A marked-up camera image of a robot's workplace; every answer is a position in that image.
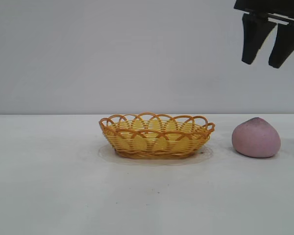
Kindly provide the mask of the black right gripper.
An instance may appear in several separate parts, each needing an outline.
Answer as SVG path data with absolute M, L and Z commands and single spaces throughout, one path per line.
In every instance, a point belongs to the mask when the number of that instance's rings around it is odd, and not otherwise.
M 237 0 L 234 9 L 267 17 L 277 14 L 283 16 L 277 19 L 294 23 L 294 0 Z M 242 17 L 244 30 L 242 61 L 249 65 L 253 63 L 265 39 L 277 25 L 267 18 L 256 15 L 244 13 Z M 269 65 L 276 69 L 280 68 L 293 51 L 294 24 L 279 24 Z

